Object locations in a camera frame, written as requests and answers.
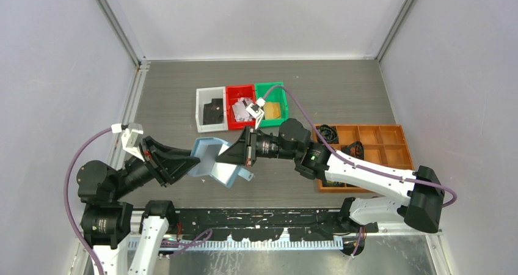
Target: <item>metal frame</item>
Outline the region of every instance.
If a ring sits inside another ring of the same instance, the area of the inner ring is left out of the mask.
[[[139,107],[140,97],[142,96],[144,81],[148,71],[149,61],[146,60],[137,69],[131,82],[131,89],[129,90],[128,99],[126,100],[121,123],[134,122],[135,116],[137,116],[137,108]],[[113,139],[112,150],[108,157],[108,165],[113,168],[121,168],[124,163],[125,151],[122,149],[122,144],[118,139],[119,136],[116,134]]]
[[[428,244],[428,249],[430,251],[430,255],[432,256],[432,262],[436,269],[437,274],[439,275],[451,275],[454,274],[452,272],[451,265],[447,259],[446,253],[444,251],[443,246],[444,236],[437,235],[427,235],[426,242]]]
[[[72,259],[72,265],[68,270],[68,275],[84,275],[84,270],[86,269],[90,256],[82,246],[81,242],[79,242],[78,238],[74,239],[73,244],[75,245],[75,253]]]
[[[108,3],[108,0],[97,0],[97,3],[99,3],[108,23],[112,26],[135,66],[140,66],[146,61],[146,58],[138,44],[136,36],[133,34],[133,30],[117,0],[109,1],[110,3]]]
[[[396,37],[396,34],[398,33],[401,25],[403,25],[404,20],[412,10],[415,1],[416,0],[405,0],[405,2],[403,3],[401,10],[399,11],[398,16],[396,17],[396,20],[394,21],[392,27],[388,31],[388,34],[385,40],[383,41],[383,44],[381,45],[381,49],[379,50],[378,55],[375,58],[378,62],[381,62],[381,60],[383,60],[383,56],[385,56],[385,53],[387,52],[387,50],[390,47],[390,44]]]

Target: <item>black cable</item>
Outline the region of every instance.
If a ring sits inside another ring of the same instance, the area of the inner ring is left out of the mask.
[[[322,134],[324,139],[328,144],[337,144],[338,143],[338,133],[337,129],[333,126],[329,126],[326,124],[320,125],[318,128],[318,132]]]

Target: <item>purple cable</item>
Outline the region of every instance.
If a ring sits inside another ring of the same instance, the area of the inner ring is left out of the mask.
[[[352,250],[351,257],[354,259],[354,255],[356,255],[356,252],[358,251],[358,248],[360,247],[360,242],[362,240],[363,236],[363,226],[360,226],[360,229],[358,230],[358,239],[356,240],[356,245],[354,246],[354,249]]]
[[[76,225],[76,221],[74,220],[74,217],[72,216],[72,210],[70,209],[70,202],[68,200],[68,185],[70,183],[70,175],[72,174],[72,169],[74,168],[74,165],[76,164],[76,161],[78,160],[79,156],[81,155],[82,151],[88,147],[90,143],[92,143],[95,139],[102,136],[105,133],[111,132],[111,128],[107,128],[105,130],[100,131],[96,135],[92,136],[88,141],[86,141],[76,152],[74,157],[72,158],[72,161],[70,162],[70,165],[68,165],[67,174],[65,176],[65,185],[63,186],[63,198],[65,200],[65,211],[67,212],[68,221],[70,222],[70,225],[72,226],[72,229],[74,230],[74,233],[78,237],[81,244],[84,246],[86,251],[90,254],[90,257],[97,265],[97,270],[99,271],[99,275],[104,274],[103,266],[101,265],[101,261],[93,251],[93,249],[88,245],[86,240],[82,237],[81,231],[79,231],[79,227]]]
[[[162,246],[168,246],[168,247],[173,247],[173,248],[183,246],[184,247],[183,249],[180,249],[180,250],[174,252],[174,254],[169,256],[169,257],[176,257],[177,255],[180,255],[182,252],[186,251],[188,248],[190,248],[192,246],[200,246],[201,244],[204,244],[211,238],[212,233],[213,233],[213,230],[211,228],[209,228],[209,229],[206,229],[204,232],[200,233],[200,235],[195,237],[190,243],[181,243],[179,241],[166,240],[166,241],[162,242]],[[205,237],[201,241],[198,241],[205,234],[207,234],[207,237]]]
[[[352,161],[349,161],[347,160],[346,158],[340,156],[336,151],[335,149],[333,149],[327,142],[326,140],[324,139],[324,137],[322,136],[322,134],[320,134],[320,132],[316,129],[316,126],[315,124],[311,121],[311,119],[309,118],[309,115],[306,113],[306,111],[304,110],[304,108],[302,107],[302,105],[299,103],[299,101],[297,100],[297,98],[295,98],[295,96],[284,86],[280,85],[280,84],[276,84],[272,87],[270,87],[270,89],[268,89],[266,91],[266,93],[264,93],[264,96],[262,97],[265,101],[266,101],[266,98],[268,97],[268,95],[272,92],[272,90],[276,89],[276,88],[281,88],[283,89],[286,94],[288,94],[292,99],[293,101],[295,102],[295,104],[297,105],[297,107],[299,107],[299,109],[301,110],[301,113],[302,115],[304,115],[304,118],[306,118],[307,122],[311,125],[311,128],[313,128],[313,130],[315,131],[316,135],[318,136],[318,138],[322,141],[322,143],[326,146],[326,148],[333,154],[335,155],[340,161],[346,163],[346,164],[349,164],[349,165],[353,165],[354,166],[354,162]],[[373,169],[373,168],[370,168],[370,167],[366,167],[366,166],[362,166],[362,165],[356,165],[356,168],[359,168],[359,169],[362,169],[362,170],[365,170],[365,171],[368,171],[368,172],[371,172],[371,173],[374,173],[374,174],[378,174],[380,176],[383,176],[383,177],[388,177],[388,178],[392,178],[394,180],[398,180],[398,181],[401,181],[403,180],[403,178],[401,176],[397,176],[397,175],[393,175],[393,174],[389,174],[389,173],[385,173],[385,172],[381,172],[381,171],[378,171],[376,169]],[[426,186],[431,186],[433,188],[438,188],[438,189],[441,189],[442,191],[447,191],[449,192],[452,197],[451,197],[451,200],[449,200],[448,202],[444,203],[442,206],[443,207],[447,207],[453,203],[455,203],[455,201],[457,200],[457,193],[447,187],[447,186],[444,186],[444,185],[438,185],[437,183],[433,183],[433,182],[429,182],[429,181],[424,181],[424,180],[417,180],[417,179],[405,179],[405,182],[412,182],[412,183],[418,183],[420,185],[426,185]]]

